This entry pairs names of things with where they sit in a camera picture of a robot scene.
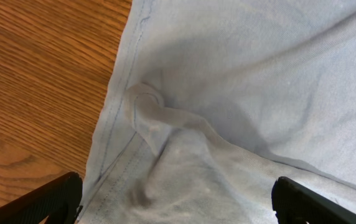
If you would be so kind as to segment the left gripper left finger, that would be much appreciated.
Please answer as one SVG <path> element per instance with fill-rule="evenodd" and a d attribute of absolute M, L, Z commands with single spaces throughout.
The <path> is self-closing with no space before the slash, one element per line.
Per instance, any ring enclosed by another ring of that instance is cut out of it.
<path fill-rule="evenodd" d="M 0 207 L 0 223 L 74 224 L 82 210 L 82 190 L 79 174 L 68 172 Z"/>

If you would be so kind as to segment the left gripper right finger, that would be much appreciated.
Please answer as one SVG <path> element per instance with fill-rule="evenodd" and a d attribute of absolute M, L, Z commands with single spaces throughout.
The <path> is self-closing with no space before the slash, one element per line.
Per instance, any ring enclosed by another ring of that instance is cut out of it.
<path fill-rule="evenodd" d="M 279 224 L 356 224 L 356 214 L 284 176 L 271 191 Z"/>

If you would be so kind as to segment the light blue printed t-shirt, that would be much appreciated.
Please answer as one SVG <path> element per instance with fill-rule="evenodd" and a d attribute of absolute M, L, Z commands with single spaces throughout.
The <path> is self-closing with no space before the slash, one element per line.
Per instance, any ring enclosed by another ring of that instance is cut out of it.
<path fill-rule="evenodd" d="M 281 176 L 356 214 L 356 1 L 134 1 L 80 223 L 276 223 Z"/>

